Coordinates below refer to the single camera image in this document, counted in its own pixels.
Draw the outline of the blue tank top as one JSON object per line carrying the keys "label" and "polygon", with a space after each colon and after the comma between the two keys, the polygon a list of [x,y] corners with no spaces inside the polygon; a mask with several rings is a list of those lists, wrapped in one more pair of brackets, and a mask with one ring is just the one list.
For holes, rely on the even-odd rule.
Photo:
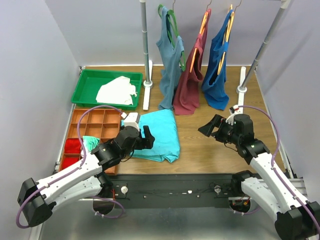
{"label": "blue tank top", "polygon": [[[207,104],[216,110],[222,111],[226,108],[229,102],[229,96],[225,91],[225,83],[227,81],[226,55],[229,48],[229,43],[223,44],[223,41],[226,26],[232,12],[232,10],[228,11],[219,32],[211,40],[208,67],[201,85],[201,90],[204,93]],[[221,73],[217,75],[219,62],[224,51],[226,51],[226,54],[223,67]]]}

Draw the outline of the yellow wooden hanger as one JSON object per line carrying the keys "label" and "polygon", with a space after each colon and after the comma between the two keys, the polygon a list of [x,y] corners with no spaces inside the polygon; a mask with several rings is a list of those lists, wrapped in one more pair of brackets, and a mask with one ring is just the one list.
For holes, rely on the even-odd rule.
{"label": "yellow wooden hanger", "polygon": [[[237,11],[237,8],[242,4],[242,0],[240,0],[239,4],[233,9],[233,5],[231,4],[229,7],[229,11],[232,11],[232,13],[230,14],[230,17],[228,19],[226,28],[225,28],[225,32],[224,32],[224,37],[223,37],[223,44],[228,43],[229,39],[230,39],[230,34],[231,34],[231,30],[233,27],[233,22],[234,22],[234,17]],[[223,52],[221,59],[219,61],[218,64],[218,69],[217,69],[217,75],[219,75],[222,71],[223,68],[223,64],[225,61],[225,56],[226,56],[226,51]]]}

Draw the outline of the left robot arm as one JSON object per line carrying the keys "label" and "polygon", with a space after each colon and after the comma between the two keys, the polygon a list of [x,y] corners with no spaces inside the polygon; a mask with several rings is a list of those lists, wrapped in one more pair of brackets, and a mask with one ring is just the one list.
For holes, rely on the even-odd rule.
{"label": "left robot arm", "polygon": [[36,227],[48,220],[54,211],[82,198],[104,198],[112,182],[105,170],[118,165],[135,150],[151,149],[155,137],[147,125],[143,130],[126,126],[115,138],[84,151],[82,160],[46,178],[26,179],[20,188],[20,206],[15,223],[21,228]]}

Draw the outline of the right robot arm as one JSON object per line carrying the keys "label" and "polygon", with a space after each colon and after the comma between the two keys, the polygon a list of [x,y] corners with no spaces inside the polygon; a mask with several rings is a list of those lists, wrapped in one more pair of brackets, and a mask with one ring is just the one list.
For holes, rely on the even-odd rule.
{"label": "right robot arm", "polygon": [[255,138],[250,116],[233,113],[224,118],[216,114],[198,131],[223,144],[235,145],[237,153],[255,169],[260,182],[250,171],[234,174],[230,191],[251,197],[273,220],[282,240],[304,240],[320,234],[320,205],[309,201],[285,176],[267,146]]}

